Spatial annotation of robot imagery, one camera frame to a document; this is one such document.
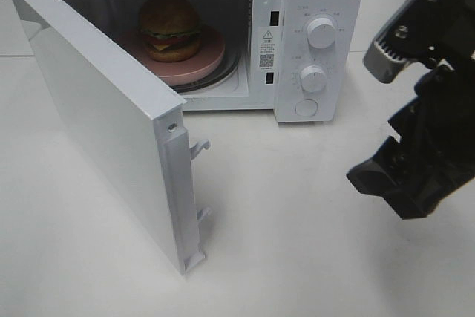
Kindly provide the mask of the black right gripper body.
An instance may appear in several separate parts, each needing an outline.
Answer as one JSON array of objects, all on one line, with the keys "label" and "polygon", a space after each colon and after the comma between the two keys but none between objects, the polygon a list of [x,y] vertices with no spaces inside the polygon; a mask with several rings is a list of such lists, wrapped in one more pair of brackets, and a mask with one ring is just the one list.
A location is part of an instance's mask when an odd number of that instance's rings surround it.
[{"label": "black right gripper body", "polygon": [[415,84],[416,97],[389,119],[408,151],[447,185],[474,179],[474,59],[443,59]]}]

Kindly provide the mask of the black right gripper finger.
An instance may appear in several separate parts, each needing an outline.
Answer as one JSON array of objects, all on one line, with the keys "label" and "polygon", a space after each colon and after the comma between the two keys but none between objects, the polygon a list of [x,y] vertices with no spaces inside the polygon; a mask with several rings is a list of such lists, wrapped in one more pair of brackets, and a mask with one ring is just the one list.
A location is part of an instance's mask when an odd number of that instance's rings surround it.
[{"label": "black right gripper finger", "polygon": [[376,153],[347,172],[347,179],[359,193],[385,197],[410,191],[412,148],[388,137]]},{"label": "black right gripper finger", "polygon": [[405,184],[385,194],[385,201],[403,220],[426,218],[456,187],[429,179],[421,185]]}]

